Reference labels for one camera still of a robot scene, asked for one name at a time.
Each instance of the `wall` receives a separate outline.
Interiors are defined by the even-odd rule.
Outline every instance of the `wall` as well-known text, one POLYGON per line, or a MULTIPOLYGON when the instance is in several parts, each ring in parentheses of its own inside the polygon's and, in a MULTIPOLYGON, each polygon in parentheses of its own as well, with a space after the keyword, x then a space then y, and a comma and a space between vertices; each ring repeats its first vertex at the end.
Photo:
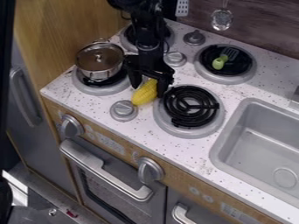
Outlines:
POLYGON ((125 23, 107 0, 17 0, 15 38, 35 90, 70 67, 83 46, 125 23))
POLYGON ((211 14, 221 5, 221 0, 190 0, 188 17, 179 21, 299 59, 299 1, 230 0, 233 26, 218 32, 211 27, 211 14))

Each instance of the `floor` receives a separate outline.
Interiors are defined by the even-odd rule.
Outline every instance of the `floor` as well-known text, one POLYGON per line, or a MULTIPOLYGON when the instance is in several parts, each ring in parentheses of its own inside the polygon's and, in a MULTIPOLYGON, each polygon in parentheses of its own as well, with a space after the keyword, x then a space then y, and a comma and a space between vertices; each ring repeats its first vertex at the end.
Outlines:
POLYGON ((47 184, 40 177, 28 172, 23 164, 17 164, 9 173, 4 173, 12 184, 14 205, 32 207, 49 216, 49 211, 55 213, 49 220, 52 224, 104 224, 99 218, 78 205, 62 192, 47 184), (66 215, 70 211, 76 218, 66 215))

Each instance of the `speckled countertop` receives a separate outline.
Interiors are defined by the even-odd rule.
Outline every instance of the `speckled countertop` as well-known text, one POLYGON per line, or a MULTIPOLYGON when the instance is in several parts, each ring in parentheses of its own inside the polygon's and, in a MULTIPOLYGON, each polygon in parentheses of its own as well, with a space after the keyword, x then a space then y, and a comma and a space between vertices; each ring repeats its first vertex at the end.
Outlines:
MULTIPOLYGON (((152 103, 141 106, 137 118, 133 121, 117 122, 111 118, 109 109, 119 100, 129 100, 132 88, 110 96, 83 94, 73 85, 70 70, 44 87, 41 94, 263 213, 284 223, 299 223, 298 208, 217 169, 209 159, 209 150, 243 99, 259 98, 288 109, 289 99, 299 84, 299 61, 206 31, 202 31, 206 36, 204 45, 189 46, 184 43, 183 36, 194 31, 194 28, 171 21, 168 25, 176 33, 175 45, 171 50, 184 53, 188 59, 185 66, 176 68, 174 85, 195 84, 205 87, 213 91, 224 103, 226 119, 216 133, 188 140, 171 136, 154 122, 152 103), (202 78, 195 71, 192 61, 198 50, 212 44, 231 44, 248 50, 258 63, 256 75, 246 83, 230 86, 202 78)), ((113 36, 111 42, 120 44, 119 36, 113 36)))

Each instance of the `sink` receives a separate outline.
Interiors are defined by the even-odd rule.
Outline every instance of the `sink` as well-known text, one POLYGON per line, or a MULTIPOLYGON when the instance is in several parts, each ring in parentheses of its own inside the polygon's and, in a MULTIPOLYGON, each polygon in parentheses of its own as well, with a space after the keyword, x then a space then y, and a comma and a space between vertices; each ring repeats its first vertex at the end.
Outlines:
POLYGON ((223 172, 299 208, 299 115, 246 99, 209 156, 223 172))

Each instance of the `silver pot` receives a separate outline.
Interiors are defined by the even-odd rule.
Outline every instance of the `silver pot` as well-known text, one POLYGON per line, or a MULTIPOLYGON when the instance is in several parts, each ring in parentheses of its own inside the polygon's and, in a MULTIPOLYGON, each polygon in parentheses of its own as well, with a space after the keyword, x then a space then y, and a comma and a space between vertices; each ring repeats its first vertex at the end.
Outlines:
POLYGON ((104 81, 122 68, 123 50, 110 43, 95 42, 77 53, 76 66, 93 81, 104 81))

